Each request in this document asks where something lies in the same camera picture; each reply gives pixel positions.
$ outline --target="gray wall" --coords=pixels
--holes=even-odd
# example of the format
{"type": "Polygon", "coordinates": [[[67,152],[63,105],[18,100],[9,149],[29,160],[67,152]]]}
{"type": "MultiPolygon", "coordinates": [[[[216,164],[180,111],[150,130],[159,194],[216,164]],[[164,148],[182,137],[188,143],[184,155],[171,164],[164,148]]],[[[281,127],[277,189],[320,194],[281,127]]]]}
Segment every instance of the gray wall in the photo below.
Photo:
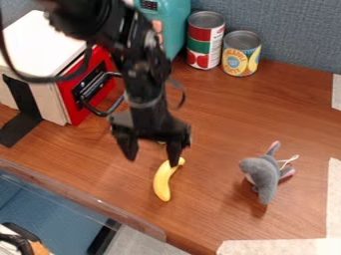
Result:
{"type": "Polygon", "coordinates": [[[341,0],[192,0],[224,15],[227,30],[263,39],[263,56],[341,74],[341,0]]]}
{"type": "Polygon", "coordinates": [[[4,27],[7,27],[34,9],[41,9],[41,6],[33,0],[2,0],[1,10],[4,27]]]}

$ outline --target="toy banana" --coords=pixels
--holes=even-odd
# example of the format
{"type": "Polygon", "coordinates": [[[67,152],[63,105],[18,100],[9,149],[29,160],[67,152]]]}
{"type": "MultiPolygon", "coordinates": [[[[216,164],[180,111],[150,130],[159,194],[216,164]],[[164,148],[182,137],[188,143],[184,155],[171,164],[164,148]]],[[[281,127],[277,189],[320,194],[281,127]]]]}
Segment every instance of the toy banana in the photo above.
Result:
{"type": "Polygon", "coordinates": [[[164,202],[171,200],[170,179],[177,169],[184,165],[185,160],[181,157],[178,165],[171,167],[170,161],[165,161],[159,168],[154,177],[154,193],[164,202]]]}

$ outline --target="wooden surface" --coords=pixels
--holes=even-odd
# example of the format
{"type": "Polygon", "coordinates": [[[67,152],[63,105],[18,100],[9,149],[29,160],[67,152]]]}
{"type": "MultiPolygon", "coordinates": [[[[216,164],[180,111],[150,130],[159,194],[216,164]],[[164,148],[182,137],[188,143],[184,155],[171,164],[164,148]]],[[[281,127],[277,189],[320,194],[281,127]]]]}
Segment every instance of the wooden surface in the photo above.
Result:
{"type": "MultiPolygon", "coordinates": [[[[137,215],[192,254],[214,254],[227,239],[324,237],[328,160],[341,157],[341,113],[330,105],[332,75],[263,61],[255,75],[234,78],[181,60],[173,77],[187,90],[186,104],[174,114],[192,124],[193,145],[171,180],[169,203],[152,189],[165,149],[142,141],[136,162],[127,162],[106,120],[94,116],[79,127],[43,122],[13,148],[0,147],[1,158],[137,215]],[[282,142],[278,159],[301,157],[294,162],[297,174],[281,183],[266,208],[237,164],[265,153],[275,140],[282,142]]],[[[15,114],[0,110],[0,125],[15,114]]],[[[72,192],[57,192],[75,199],[72,192]]]]}

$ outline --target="gray stuffed shark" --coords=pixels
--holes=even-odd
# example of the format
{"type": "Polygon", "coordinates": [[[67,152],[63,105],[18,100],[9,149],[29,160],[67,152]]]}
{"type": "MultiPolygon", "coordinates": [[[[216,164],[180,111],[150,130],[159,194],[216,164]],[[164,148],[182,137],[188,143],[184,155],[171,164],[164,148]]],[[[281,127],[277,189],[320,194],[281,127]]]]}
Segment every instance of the gray stuffed shark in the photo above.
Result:
{"type": "Polygon", "coordinates": [[[277,185],[280,179],[291,176],[295,173],[292,166],[285,167],[287,163],[298,158],[293,156],[288,160],[277,161],[273,155],[280,148],[280,142],[274,142],[266,155],[262,157],[249,157],[239,163],[239,167],[251,182],[253,190],[258,192],[259,201],[262,204],[269,204],[277,192],[277,185]],[[280,168],[278,162],[285,162],[280,168]]]}

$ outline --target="can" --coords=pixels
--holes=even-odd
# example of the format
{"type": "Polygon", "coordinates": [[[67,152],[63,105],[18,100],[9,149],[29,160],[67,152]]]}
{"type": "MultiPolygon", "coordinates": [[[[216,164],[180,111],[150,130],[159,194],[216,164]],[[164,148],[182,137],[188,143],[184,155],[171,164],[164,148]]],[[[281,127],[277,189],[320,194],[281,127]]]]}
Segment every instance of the can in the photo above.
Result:
{"type": "Polygon", "coordinates": [[[261,41],[257,34],[239,30],[228,33],[223,40],[222,68],[232,76],[245,77],[258,68],[261,41]]]}
{"type": "Polygon", "coordinates": [[[216,12],[200,11],[188,18],[187,62],[198,69],[212,69],[220,62],[225,19],[216,12]]]}

